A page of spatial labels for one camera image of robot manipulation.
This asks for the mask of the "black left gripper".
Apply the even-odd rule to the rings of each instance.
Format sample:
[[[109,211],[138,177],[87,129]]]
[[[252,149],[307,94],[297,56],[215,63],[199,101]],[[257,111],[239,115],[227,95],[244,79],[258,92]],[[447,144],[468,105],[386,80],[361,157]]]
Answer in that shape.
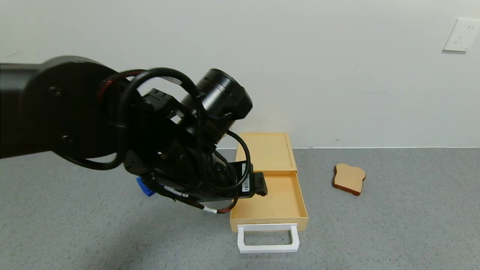
[[[246,161],[214,162],[207,173],[205,189],[216,200],[246,199],[255,194],[265,197],[268,194],[264,174],[254,172],[253,164]]]

